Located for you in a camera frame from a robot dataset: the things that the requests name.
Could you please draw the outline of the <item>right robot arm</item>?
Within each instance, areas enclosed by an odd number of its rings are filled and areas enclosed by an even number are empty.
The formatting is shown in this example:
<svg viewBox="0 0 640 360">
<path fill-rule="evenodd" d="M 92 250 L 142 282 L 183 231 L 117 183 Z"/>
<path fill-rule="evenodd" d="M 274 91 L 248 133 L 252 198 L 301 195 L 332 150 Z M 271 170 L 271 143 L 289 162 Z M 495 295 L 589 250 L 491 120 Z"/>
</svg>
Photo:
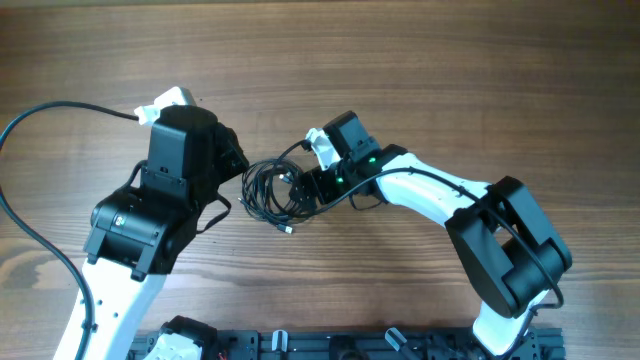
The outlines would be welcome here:
<svg viewBox="0 0 640 360">
<path fill-rule="evenodd" d="M 537 312 L 563 306 L 558 282 L 572 255 L 518 179 L 472 181 L 396 144 L 381 147 L 352 111 L 310 129 L 301 145 L 318 165 L 300 176 L 291 196 L 312 214 L 359 194 L 409 208 L 446 230 L 482 300 L 471 331 L 484 354 L 514 355 Z"/>
</svg>

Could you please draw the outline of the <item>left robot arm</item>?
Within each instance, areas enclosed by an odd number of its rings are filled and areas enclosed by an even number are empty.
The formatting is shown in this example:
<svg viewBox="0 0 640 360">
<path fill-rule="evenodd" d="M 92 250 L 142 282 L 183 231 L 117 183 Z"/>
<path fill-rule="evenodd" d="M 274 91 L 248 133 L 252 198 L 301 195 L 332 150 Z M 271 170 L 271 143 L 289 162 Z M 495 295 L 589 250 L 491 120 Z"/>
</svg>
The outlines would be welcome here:
<svg viewBox="0 0 640 360">
<path fill-rule="evenodd" d="M 219 186 L 246 171 L 235 132 L 200 107 L 172 105 L 151 126 L 147 159 L 94 208 L 79 295 L 58 359 L 123 359 L 182 250 L 201 233 Z"/>
</svg>

